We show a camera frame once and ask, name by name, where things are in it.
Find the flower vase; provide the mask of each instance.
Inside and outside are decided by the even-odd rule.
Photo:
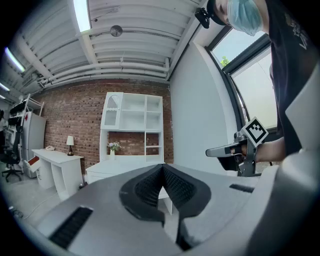
[[[114,150],[110,150],[110,160],[115,160],[116,159],[116,155],[115,155],[115,151]]]

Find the white refrigerator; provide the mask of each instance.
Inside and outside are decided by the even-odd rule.
[[[32,150],[39,150],[44,148],[46,119],[37,114],[26,112],[24,115],[23,131],[22,131],[22,145],[21,155],[22,159],[29,161],[34,157]],[[24,173],[30,178],[37,176],[36,172],[30,172],[22,163]]]

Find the office chair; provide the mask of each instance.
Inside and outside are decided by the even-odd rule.
[[[0,157],[0,161],[5,163],[9,170],[5,170],[2,172],[2,177],[4,174],[7,174],[5,176],[6,182],[8,181],[8,177],[13,174],[19,178],[19,181],[21,181],[21,177],[17,173],[22,173],[22,170],[15,170],[14,165],[19,164],[20,162],[20,152],[19,152],[19,143],[20,143],[20,137],[22,133],[22,126],[16,126],[16,133],[14,138],[14,143],[12,148],[9,148],[9,146],[4,146],[4,154]]]

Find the flowers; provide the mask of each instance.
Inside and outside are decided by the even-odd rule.
[[[119,142],[110,142],[106,145],[110,150],[118,151],[121,149],[121,146],[119,145]]]

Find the hand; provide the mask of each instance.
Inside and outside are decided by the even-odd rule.
[[[241,153],[242,155],[246,156],[247,155],[247,145],[243,144],[241,145]],[[236,152],[236,150],[234,148],[231,149],[231,154],[234,154]]]

